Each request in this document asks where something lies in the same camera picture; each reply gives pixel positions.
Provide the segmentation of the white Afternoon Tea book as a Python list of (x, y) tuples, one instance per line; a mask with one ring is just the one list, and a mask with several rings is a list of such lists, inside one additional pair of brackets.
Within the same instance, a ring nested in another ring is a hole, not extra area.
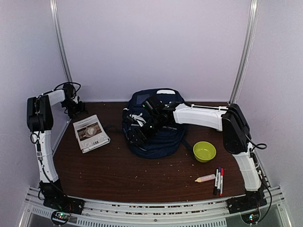
[(111, 141), (96, 114), (74, 122), (73, 127), (83, 154), (102, 147)]

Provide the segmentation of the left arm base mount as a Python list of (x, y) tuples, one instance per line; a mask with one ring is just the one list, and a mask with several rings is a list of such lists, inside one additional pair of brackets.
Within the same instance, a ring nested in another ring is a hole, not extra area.
[(52, 208), (51, 221), (55, 226), (61, 227), (67, 224), (71, 214), (81, 214), (84, 207), (84, 200), (67, 196), (62, 189), (60, 180), (50, 183), (39, 183), (38, 198), (43, 205)]

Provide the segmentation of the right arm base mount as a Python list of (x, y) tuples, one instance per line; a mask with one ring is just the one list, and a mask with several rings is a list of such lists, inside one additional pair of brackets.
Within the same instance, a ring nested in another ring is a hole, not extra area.
[(260, 208), (267, 205), (264, 195), (264, 187), (257, 191), (245, 191), (244, 196), (232, 197), (226, 201), (230, 214), (241, 213), (241, 219), (245, 224), (256, 225), (261, 220)]

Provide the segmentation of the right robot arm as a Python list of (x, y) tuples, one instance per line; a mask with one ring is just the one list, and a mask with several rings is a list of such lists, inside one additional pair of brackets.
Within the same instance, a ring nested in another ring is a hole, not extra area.
[(216, 129), (223, 133), (223, 146), (233, 155), (241, 171), (245, 196), (243, 205), (252, 209), (257, 204), (266, 203), (262, 172), (258, 166), (255, 149), (266, 149), (265, 143), (252, 141), (250, 127), (237, 104), (230, 106), (200, 106), (185, 102), (163, 103), (156, 95), (145, 99), (144, 110), (150, 115), (148, 120), (141, 116), (129, 116), (139, 125), (128, 131), (128, 140), (132, 145), (142, 145), (169, 123), (192, 124)]

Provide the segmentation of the navy blue student backpack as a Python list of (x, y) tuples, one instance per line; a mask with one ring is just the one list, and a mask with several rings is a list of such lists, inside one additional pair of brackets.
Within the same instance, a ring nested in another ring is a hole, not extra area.
[[(173, 111), (178, 104), (185, 102), (181, 94), (170, 88), (154, 88), (135, 92), (122, 113), (122, 129), (128, 148), (135, 155), (146, 159), (158, 159), (174, 154), (183, 144), (192, 146), (185, 140), (188, 125), (178, 124)], [(146, 124), (142, 127), (131, 125), (126, 119), (129, 114), (143, 114)], [(130, 144), (128, 131), (139, 128), (146, 136), (144, 144)]]

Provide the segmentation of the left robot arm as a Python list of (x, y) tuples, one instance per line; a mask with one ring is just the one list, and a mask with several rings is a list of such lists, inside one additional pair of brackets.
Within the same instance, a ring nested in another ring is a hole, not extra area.
[(27, 127), (30, 141), (36, 149), (36, 158), (40, 171), (40, 190), (45, 201), (49, 201), (58, 210), (68, 206), (68, 196), (63, 192), (59, 176), (53, 162), (51, 132), (54, 124), (52, 107), (61, 104), (64, 113), (70, 119), (85, 112), (86, 106), (80, 101), (77, 92), (81, 84), (63, 82), (53, 90), (27, 99)]

